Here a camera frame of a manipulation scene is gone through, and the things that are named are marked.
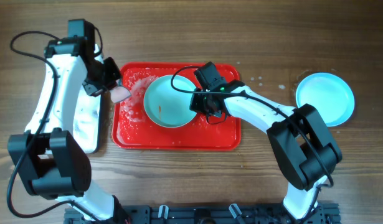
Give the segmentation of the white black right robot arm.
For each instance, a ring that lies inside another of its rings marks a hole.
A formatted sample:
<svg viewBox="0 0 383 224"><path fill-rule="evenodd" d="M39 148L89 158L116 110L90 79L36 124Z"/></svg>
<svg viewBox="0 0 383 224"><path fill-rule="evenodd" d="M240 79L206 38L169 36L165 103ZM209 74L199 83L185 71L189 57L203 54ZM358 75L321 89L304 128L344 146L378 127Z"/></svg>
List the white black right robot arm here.
<svg viewBox="0 0 383 224"><path fill-rule="evenodd" d="M234 80L211 90L195 89L190 109L207 117L240 118L268 136L277 164L288 181L283 206L299 222L312 216L321 189L334 185L331 174L343 157L315 107L281 105Z"/></svg>

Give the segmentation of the light blue plate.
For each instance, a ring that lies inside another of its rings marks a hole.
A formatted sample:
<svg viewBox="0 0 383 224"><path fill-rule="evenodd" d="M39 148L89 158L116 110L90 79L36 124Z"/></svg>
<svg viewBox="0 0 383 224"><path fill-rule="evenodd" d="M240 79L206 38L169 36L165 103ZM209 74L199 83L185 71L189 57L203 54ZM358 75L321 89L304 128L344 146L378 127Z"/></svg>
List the light blue plate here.
<svg viewBox="0 0 383 224"><path fill-rule="evenodd" d="M349 120L355 109L351 87L332 73L313 73L298 84L296 104L314 106L328 127L339 126Z"/></svg>
<svg viewBox="0 0 383 224"><path fill-rule="evenodd" d="M179 128L197 115L190 110L191 93L183 93L171 86L173 75L157 78L144 94L144 110L148 118L165 128Z"/></svg>

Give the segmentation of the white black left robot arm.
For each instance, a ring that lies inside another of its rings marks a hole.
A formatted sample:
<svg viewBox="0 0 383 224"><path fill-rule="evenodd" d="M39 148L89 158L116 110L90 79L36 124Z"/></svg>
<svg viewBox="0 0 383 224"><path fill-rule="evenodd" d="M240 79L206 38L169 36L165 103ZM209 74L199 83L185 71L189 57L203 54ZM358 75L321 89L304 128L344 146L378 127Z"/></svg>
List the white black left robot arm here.
<svg viewBox="0 0 383 224"><path fill-rule="evenodd" d="M128 223L130 217L118 199L92 181L89 158L72 136L81 91L89 97L110 92L114 103L130 97L120 85L118 67L112 58L100 60L88 37L51 40L43 61L46 76L35 113L25 132L12 135L7 145L15 164L7 189L10 211L21 216L12 204L18 175L29 195L68 204L86 220Z"/></svg>

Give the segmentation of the light blue plate back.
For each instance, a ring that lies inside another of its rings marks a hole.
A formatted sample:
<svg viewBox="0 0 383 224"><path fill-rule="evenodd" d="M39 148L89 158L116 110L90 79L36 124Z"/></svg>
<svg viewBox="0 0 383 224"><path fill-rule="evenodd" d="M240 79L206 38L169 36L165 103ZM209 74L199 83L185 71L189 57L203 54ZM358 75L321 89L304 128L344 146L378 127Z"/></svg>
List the light blue plate back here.
<svg viewBox="0 0 383 224"><path fill-rule="evenodd" d="M157 78L144 94L144 110L148 118L165 128L179 128L197 115L190 110L191 93L183 93L171 86L173 75Z"/></svg>

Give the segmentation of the pink sponge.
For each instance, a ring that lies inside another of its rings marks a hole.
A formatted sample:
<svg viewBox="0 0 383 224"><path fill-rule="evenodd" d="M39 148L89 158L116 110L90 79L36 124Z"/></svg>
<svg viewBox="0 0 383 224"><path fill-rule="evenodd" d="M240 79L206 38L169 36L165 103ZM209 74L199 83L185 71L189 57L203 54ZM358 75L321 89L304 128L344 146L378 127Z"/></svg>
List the pink sponge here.
<svg viewBox="0 0 383 224"><path fill-rule="evenodd" d="M116 86L110 90L110 99L113 103L120 103L129 98L131 92L122 84L122 79L116 81Z"/></svg>

